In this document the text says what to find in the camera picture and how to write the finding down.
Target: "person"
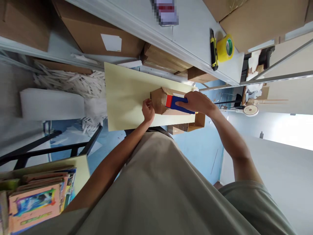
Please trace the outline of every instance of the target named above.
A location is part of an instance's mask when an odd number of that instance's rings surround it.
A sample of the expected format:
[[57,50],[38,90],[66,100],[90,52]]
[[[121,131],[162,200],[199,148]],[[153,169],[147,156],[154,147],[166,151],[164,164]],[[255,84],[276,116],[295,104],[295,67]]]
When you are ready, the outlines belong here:
[[235,182],[218,191],[172,138],[146,132],[155,116],[147,99],[142,124],[99,164],[64,212],[25,233],[295,234],[240,134],[204,94],[185,97],[188,103],[178,106],[206,114],[215,124],[232,157]]

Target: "black chair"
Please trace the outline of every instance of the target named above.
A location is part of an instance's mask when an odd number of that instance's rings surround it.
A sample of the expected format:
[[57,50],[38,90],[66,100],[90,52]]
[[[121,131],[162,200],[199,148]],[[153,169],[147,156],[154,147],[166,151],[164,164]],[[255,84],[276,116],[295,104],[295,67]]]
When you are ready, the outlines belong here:
[[60,152],[64,150],[71,149],[71,156],[70,157],[76,157],[78,155],[78,148],[84,147],[83,150],[79,153],[79,155],[83,154],[89,154],[94,143],[96,142],[100,132],[102,130],[102,126],[99,126],[94,135],[91,137],[91,139],[88,142],[79,143],[79,144],[72,144],[72,145],[65,145],[61,147],[55,147],[50,149],[43,149],[43,150],[37,150],[37,151],[31,151],[33,148],[45,143],[46,141],[49,141],[53,139],[54,137],[62,134],[62,131],[55,131],[50,135],[47,135],[39,140],[36,140],[28,145],[25,145],[24,147],[21,147],[17,150],[14,150],[10,153],[7,153],[0,157],[0,166],[4,165],[7,162],[10,162],[12,160],[17,160],[14,170],[22,169],[26,166],[27,161],[30,157],[43,155],[47,153],[53,153],[53,152]]

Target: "white label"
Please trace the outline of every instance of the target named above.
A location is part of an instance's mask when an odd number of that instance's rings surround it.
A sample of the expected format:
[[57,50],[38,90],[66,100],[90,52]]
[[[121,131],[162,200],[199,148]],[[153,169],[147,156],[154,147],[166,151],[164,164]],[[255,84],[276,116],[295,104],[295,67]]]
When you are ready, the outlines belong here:
[[177,97],[181,97],[181,98],[184,98],[185,95],[182,95],[182,94],[176,94],[176,93],[173,93],[173,96],[177,96]]
[[122,50],[122,39],[116,35],[101,34],[105,49],[107,51],[117,51]]

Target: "stack of books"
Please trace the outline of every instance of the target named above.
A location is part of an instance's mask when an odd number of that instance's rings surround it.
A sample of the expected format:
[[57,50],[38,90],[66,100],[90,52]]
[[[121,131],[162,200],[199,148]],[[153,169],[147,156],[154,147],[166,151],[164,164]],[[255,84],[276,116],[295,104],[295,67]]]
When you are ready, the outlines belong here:
[[0,235],[19,234],[58,216],[74,198],[73,165],[0,180]]

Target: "gray shirt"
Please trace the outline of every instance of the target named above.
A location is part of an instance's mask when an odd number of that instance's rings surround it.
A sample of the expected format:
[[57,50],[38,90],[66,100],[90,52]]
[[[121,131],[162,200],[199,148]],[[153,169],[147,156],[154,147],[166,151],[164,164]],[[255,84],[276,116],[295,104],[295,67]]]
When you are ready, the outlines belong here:
[[159,132],[146,133],[96,207],[61,214],[24,234],[295,234],[264,185],[219,191]]

